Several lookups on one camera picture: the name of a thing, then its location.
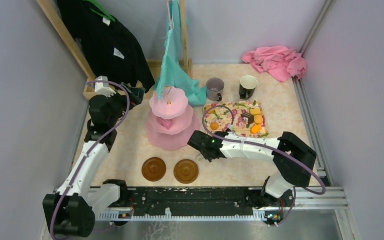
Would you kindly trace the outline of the brown wooden coaster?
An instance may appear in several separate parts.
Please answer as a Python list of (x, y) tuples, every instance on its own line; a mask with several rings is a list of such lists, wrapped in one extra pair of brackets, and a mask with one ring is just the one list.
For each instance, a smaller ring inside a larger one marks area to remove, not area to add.
[(166, 175), (167, 166), (161, 158), (152, 157), (143, 163), (141, 172), (146, 180), (150, 182), (158, 182)]
[(193, 160), (183, 159), (175, 165), (173, 173), (178, 182), (191, 184), (199, 176), (199, 167)]

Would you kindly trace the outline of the pink wafer biscuit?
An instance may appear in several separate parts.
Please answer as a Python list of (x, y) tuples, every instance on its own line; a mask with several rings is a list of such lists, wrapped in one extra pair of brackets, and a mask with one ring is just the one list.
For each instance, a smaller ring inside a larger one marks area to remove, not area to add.
[(173, 126), (173, 121), (171, 119), (164, 119), (157, 117), (156, 122), (159, 126), (163, 127), (165, 130), (170, 130)]

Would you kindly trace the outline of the floral serving tray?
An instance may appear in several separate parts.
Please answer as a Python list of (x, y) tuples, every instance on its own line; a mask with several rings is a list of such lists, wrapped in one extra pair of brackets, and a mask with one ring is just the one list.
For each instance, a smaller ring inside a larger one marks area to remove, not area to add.
[[(249, 113), (251, 108), (260, 108), (264, 117), (264, 123), (247, 124), (241, 117), (242, 113)], [(260, 101), (248, 100), (248, 101), (236, 101), (227, 103), (212, 103), (204, 106), (204, 123), (206, 127), (212, 132), (226, 132), (231, 130), (242, 137), (251, 138), (267, 138), (270, 133), (267, 126), (266, 117), (263, 111), (263, 107)], [(219, 124), (218, 130), (212, 130), (210, 125), (212, 122)]]

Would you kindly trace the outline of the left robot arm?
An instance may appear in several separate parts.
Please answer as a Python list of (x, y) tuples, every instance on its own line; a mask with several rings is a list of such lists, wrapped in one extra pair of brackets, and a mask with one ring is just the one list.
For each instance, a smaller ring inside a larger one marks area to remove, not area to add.
[(81, 155), (62, 186), (55, 193), (47, 194), (42, 202), (54, 240), (87, 238), (102, 212), (112, 204), (124, 207), (130, 200), (122, 180), (107, 180), (94, 193), (90, 193), (90, 189), (114, 146), (117, 127), (126, 120), (130, 110), (142, 103), (146, 89), (108, 80), (95, 80), (90, 84), (96, 95), (88, 102), (90, 120)]

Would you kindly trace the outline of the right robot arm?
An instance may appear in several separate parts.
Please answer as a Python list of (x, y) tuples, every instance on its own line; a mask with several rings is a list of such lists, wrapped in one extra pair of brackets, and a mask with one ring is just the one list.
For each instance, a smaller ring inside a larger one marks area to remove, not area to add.
[(261, 193), (267, 206), (275, 206), (293, 187), (307, 188), (317, 176), (313, 171), (317, 153), (291, 132), (278, 138), (253, 138), (232, 131), (206, 134), (196, 130), (187, 144), (209, 162), (240, 158), (273, 164), (277, 172), (268, 178)]

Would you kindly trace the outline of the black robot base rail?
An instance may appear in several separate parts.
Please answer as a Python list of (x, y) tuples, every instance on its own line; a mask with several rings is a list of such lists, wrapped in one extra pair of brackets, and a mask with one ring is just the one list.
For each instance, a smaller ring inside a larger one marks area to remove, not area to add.
[(135, 217), (250, 217), (255, 210), (292, 205), (288, 190), (279, 200), (261, 187), (133, 187), (122, 190), (111, 208), (127, 208)]

